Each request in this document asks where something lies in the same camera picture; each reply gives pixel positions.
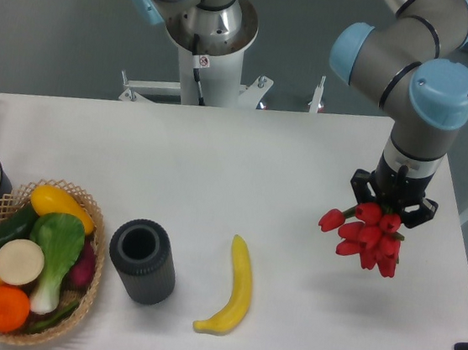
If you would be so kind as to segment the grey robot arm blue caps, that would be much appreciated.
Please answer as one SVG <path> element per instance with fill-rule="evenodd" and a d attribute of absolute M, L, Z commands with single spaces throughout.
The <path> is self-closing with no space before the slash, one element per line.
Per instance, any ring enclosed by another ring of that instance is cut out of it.
<path fill-rule="evenodd" d="M 468 0 L 384 1 L 396 21 L 382 30 L 350 25 L 329 65 L 394 122 L 375 170 L 353 175 L 355 199 L 413 228 L 434 218 L 427 186 L 468 121 L 468 68 L 447 57 L 468 42 Z"/>

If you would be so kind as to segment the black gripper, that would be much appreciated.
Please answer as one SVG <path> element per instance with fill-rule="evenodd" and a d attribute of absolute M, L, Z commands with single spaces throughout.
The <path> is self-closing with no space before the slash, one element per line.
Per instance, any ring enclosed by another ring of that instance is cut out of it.
<path fill-rule="evenodd" d="M 401 214 L 402 223 L 411 229 L 433 220 L 439 204 L 425 196 L 431 178 L 413 178 L 407 165 L 390 165 L 383 153 L 372 172 L 357 169 L 351 188 L 357 204 L 380 203 L 386 212 Z"/>

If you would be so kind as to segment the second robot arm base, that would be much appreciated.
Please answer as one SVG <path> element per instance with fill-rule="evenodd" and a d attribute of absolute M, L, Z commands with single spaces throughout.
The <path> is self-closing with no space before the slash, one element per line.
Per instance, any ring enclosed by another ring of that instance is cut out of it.
<path fill-rule="evenodd" d="M 258 34 L 249 0 L 130 0 L 148 24 L 163 24 L 171 39 L 193 55 L 243 52 Z"/>

